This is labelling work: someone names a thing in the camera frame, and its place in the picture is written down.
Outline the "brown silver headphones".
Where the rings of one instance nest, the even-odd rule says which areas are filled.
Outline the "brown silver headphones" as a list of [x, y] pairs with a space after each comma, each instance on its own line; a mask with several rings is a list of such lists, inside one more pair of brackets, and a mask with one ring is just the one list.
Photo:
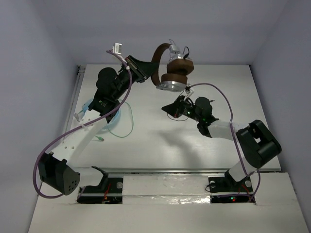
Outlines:
[[159, 45], [151, 62], [160, 64], [162, 55], [166, 50], [170, 51], [170, 59], [166, 66], [166, 73], [159, 75], [159, 70], [151, 75], [153, 84], [159, 90], [180, 92], [187, 86], [188, 75], [193, 72], [194, 64], [190, 58], [190, 49], [185, 46], [181, 51], [173, 40]]

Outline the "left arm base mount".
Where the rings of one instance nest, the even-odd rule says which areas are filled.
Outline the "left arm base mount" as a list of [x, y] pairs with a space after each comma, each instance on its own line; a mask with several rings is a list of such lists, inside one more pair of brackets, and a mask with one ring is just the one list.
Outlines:
[[77, 202], [79, 204], [122, 204], [123, 177], [109, 177], [108, 172], [99, 167], [93, 169], [101, 172], [98, 185], [87, 185], [79, 188]]

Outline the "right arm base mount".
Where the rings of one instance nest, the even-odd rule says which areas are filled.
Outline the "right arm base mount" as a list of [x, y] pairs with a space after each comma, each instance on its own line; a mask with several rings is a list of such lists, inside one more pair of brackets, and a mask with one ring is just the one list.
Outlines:
[[237, 182], [228, 171], [222, 177], [209, 177], [205, 191], [211, 194], [211, 203], [255, 203], [250, 177]]

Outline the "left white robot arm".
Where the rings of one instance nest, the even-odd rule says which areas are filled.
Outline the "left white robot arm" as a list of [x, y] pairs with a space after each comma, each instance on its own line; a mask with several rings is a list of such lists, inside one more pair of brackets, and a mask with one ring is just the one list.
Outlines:
[[129, 55], [122, 58], [121, 69], [111, 67], [99, 71], [97, 90], [88, 110], [95, 118], [87, 120], [76, 128], [49, 143], [39, 154], [33, 179], [38, 175], [41, 181], [57, 190], [60, 196], [71, 194], [80, 181], [80, 174], [73, 170], [72, 162], [77, 159], [95, 134], [109, 123], [130, 94], [132, 84], [143, 83], [158, 72], [159, 62], [144, 62]]

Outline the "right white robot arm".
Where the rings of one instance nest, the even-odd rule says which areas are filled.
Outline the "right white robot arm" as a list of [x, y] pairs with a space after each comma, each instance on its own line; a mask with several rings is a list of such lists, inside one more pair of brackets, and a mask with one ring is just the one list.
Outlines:
[[162, 111], [174, 118], [186, 116], [195, 120], [203, 136], [234, 142], [239, 161], [225, 173], [224, 184], [228, 190], [237, 190], [242, 179], [282, 152], [280, 143], [262, 121], [254, 120], [248, 125], [222, 121], [213, 116], [210, 100], [205, 97], [192, 102], [190, 98], [179, 96], [173, 103], [163, 106]]

